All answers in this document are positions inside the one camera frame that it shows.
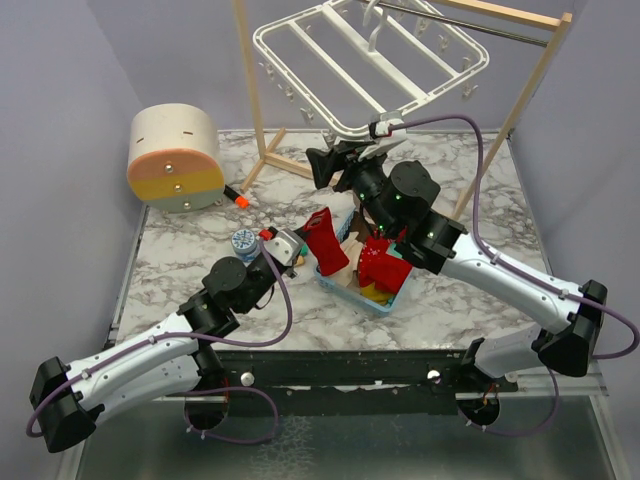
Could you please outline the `red santa sock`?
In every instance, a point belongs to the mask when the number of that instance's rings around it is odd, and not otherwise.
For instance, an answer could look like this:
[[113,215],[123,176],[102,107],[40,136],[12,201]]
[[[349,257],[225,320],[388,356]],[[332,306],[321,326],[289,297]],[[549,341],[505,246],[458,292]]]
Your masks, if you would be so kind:
[[314,212],[303,228],[311,233],[307,245],[316,257],[323,276],[331,276],[349,264],[349,259],[336,237],[331,210],[328,207]]

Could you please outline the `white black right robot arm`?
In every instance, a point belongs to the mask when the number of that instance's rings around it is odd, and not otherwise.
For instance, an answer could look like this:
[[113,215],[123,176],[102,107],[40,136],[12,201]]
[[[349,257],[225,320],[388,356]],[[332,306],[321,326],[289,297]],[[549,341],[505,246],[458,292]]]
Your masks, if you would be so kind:
[[545,366],[583,377],[602,326],[607,289],[547,274],[498,253],[488,254],[457,221],[433,210],[440,186],[418,161],[403,161],[384,172],[385,154],[362,160],[365,142],[342,141],[328,151],[305,155],[317,188],[340,176],[337,192],[352,191],[381,236],[392,239],[401,258],[415,268],[470,284],[516,308],[535,326],[500,338],[477,339],[459,367],[461,383],[481,391],[510,372]]

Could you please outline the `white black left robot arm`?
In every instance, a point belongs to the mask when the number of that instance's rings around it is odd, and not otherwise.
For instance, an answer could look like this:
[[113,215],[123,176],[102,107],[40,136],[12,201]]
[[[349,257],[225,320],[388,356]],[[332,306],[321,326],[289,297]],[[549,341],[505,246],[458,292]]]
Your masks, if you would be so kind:
[[70,363],[54,356],[42,362],[29,394],[30,438],[43,438],[51,453],[85,439],[98,424],[138,403],[173,394],[210,394],[222,385],[222,367],[212,350],[231,344],[239,314],[255,309],[295,263],[309,236],[302,227],[270,228],[250,263],[227,256],[214,263],[203,287],[178,310],[148,330],[103,352]]

